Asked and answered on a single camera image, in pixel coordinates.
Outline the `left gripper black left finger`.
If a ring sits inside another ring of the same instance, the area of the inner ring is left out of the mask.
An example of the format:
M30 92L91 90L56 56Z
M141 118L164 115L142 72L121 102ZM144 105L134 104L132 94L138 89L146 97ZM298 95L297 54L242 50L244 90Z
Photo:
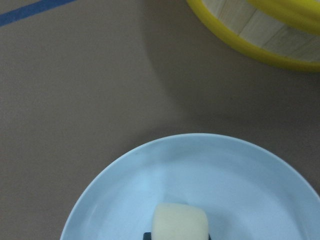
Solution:
M142 240L152 240L152 233L151 232L145 232L143 234Z

